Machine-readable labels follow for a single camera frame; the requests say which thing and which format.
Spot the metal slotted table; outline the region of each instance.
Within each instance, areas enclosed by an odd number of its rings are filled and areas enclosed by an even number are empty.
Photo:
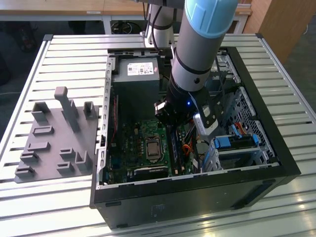
[[[68,97],[77,106],[82,106],[84,101],[102,106],[107,49],[143,46],[142,38],[137,35],[47,39],[40,47],[0,143],[0,236],[315,234],[316,116],[265,40],[255,35],[227,35],[222,46],[237,47],[302,175],[276,188],[254,206],[111,231],[98,211],[89,208],[90,175],[14,183],[14,172],[32,126],[30,111],[34,103],[45,101],[50,108],[60,107],[54,100],[54,89],[66,86]]]

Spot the light blue robot arm cap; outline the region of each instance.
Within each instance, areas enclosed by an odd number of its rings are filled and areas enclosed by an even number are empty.
[[[238,0],[186,0],[185,11],[192,28],[201,36],[214,39],[231,26]]]

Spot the floor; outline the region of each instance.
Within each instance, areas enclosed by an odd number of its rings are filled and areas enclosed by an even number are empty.
[[[73,32],[67,22],[32,23],[38,44],[45,34],[71,35]],[[87,34],[104,34],[102,22],[87,22]],[[10,120],[15,104],[19,99],[37,52],[23,53],[11,36],[0,32],[0,53],[5,59],[11,73],[11,80],[0,86],[0,139]],[[309,29],[302,35],[286,64],[290,76],[299,87],[311,107],[316,110],[316,16],[309,24]]]

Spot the green motherboard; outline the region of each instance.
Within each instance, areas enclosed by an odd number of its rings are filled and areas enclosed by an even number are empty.
[[[184,127],[178,129],[180,141],[185,136]],[[166,128],[156,119],[138,123],[125,123],[121,127],[119,143],[110,154],[111,183],[129,182],[133,170],[144,167],[164,167],[168,176],[175,174],[169,153]],[[191,162],[183,164],[183,174],[190,173]]]

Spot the power supply label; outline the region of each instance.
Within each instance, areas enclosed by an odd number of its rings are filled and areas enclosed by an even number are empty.
[[[154,74],[153,63],[129,63],[127,65],[128,76],[152,75]]]

